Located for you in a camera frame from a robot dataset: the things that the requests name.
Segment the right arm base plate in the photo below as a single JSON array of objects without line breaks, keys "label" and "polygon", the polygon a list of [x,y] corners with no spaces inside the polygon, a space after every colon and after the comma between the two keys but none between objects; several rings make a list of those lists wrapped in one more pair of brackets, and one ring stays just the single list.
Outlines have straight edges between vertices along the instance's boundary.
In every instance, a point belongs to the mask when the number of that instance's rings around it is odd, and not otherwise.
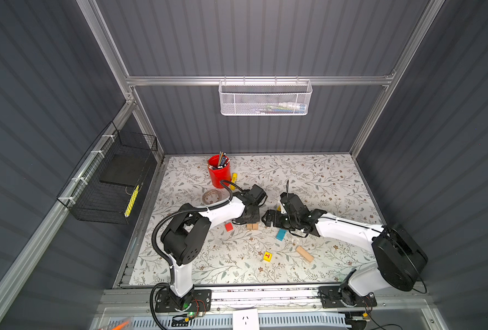
[{"label": "right arm base plate", "polygon": [[318,298],[324,308],[377,307],[374,293],[370,293],[366,296],[359,296],[350,288],[342,288],[339,285],[319,287]]}]

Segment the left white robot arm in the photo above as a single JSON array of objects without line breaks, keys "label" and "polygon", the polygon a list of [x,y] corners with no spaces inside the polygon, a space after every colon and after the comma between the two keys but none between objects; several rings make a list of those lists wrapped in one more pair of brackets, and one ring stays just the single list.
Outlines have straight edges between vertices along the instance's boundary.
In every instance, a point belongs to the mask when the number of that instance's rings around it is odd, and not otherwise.
[{"label": "left white robot arm", "polygon": [[222,183],[229,192],[227,199],[202,207],[185,203],[178,211],[164,217],[153,230],[151,244],[170,268],[169,286],[175,298],[193,294],[192,262],[201,252],[210,230],[248,215],[257,218],[259,208],[267,200],[266,192],[256,184],[242,189],[227,180]]}]

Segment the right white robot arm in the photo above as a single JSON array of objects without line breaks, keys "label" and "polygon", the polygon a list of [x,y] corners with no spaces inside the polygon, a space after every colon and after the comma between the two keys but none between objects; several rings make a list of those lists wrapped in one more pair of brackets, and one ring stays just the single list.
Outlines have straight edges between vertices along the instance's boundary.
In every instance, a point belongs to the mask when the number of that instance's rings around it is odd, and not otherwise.
[{"label": "right white robot arm", "polygon": [[369,251],[375,257],[370,265],[353,269],[340,284],[337,295],[354,306],[387,287],[411,292],[421,280],[428,257],[403,226],[374,225],[344,219],[325,210],[310,210],[293,193],[281,194],[281,209],[267,210],[261,221],[267,227],[284,229],[300,237],[310,235],[337,239]]}]

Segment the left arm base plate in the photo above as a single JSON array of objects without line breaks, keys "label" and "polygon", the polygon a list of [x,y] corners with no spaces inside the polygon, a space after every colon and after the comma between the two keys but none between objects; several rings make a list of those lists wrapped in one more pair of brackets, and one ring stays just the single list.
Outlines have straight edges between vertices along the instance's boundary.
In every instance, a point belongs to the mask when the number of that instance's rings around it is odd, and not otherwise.
[{"label": "left arm base plate", "polygon": [[178,297],[167,288],[157,289],[153,302],[158,313],[173,312],[209,312],[211,308],[212,290],[193,289],[184,297]]}]

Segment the teal rectangular block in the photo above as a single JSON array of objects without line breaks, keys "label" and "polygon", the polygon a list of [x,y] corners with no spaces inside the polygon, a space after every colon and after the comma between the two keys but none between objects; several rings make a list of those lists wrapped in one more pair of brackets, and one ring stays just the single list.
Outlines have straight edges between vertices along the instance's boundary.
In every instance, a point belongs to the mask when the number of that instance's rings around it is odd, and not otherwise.
[{"label": "teal rectangular block", "polygon": [[284,240],[284,238],[285,238],[286,233],[287,233],[287,231],[286,231],[286,230],[284,230],[284,229],[280,229],[280,230],[278,231],[277,235],[276,235],[276,239],[277,239],[278,241],[283,241],[283,240]]}]

